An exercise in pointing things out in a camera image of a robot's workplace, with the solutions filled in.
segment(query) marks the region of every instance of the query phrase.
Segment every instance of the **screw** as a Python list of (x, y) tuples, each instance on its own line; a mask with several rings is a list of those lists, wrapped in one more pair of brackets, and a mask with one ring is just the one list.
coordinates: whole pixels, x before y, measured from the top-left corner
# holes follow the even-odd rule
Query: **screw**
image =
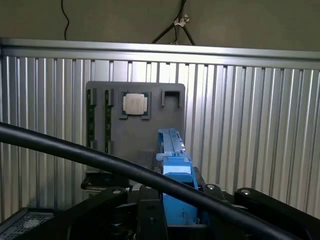
[(244, 194), (244, 195), (249, 195), (250, 191), (247, 190), (247, 189), (243, 189), (243, 190), (241, 190), (241, 193)]
[(211, 189), (211, 190), (212, 190), (212, 189), (215, 189), (215, 185), (212, 185), (212, 184), (209, 184), (209, 185), (207, 185), (206, 187), (207, 187), (208, 189)]

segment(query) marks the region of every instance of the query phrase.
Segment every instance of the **corrugated metal wall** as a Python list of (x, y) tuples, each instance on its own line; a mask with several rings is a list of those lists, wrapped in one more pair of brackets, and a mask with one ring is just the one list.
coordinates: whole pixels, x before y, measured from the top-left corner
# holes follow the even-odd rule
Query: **corrugated metal wall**
[[(88, 81), (182, 83), (185, 146), (208, 183), (253, 187), (320, 218), (319, 70), (5, 56), (0, 120), (85, 143)], [(1, 219), (67, 208), (85, 166), (1, 144)]]

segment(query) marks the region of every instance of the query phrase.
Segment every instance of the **beige wall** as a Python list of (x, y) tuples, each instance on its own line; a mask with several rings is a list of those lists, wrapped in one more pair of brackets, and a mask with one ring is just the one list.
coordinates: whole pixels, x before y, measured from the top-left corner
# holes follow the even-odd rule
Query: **beige wall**
[[(180, 0), (64, 0), (68, 40), (149, 43)], [(203, 46), (320, 51), (319, 0), (187, 0), (194, 41)], [(62, 40), (60, 0), (0, 0), (0, 37)], [(174, 39), (170, 32), (160, 43)], [(179, 42), (189, 44), (180, 33)]]

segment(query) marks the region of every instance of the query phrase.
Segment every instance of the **black hose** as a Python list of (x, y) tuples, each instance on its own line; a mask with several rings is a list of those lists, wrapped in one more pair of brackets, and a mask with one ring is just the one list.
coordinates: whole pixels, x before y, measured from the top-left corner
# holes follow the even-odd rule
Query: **black hose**
[(207, 211), (234, 226), (253, 232), (260, 239), (298, 239), (292, 234), (256, 216), (232, 207), (190, 186), (137, 164), (82, 145), (2, 122), (0, 122), (0, 142), (36, 150), (126, 176), (129, 179), (150, 186)]

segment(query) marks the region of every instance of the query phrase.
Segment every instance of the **blue clamp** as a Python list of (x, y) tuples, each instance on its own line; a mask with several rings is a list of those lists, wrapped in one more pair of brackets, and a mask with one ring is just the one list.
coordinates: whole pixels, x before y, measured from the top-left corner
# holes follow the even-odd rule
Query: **blue clamp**
[[(180, 134), (174, 128), (158, 130), (158, 146), (160, 153), (156, 160), (163, 162), (163, 175), (198, 189), (192, 160), (186, 152)], [(163, 205), (167, 224), (192, 225), (197, 221), (196, 207), (163, 194)]]

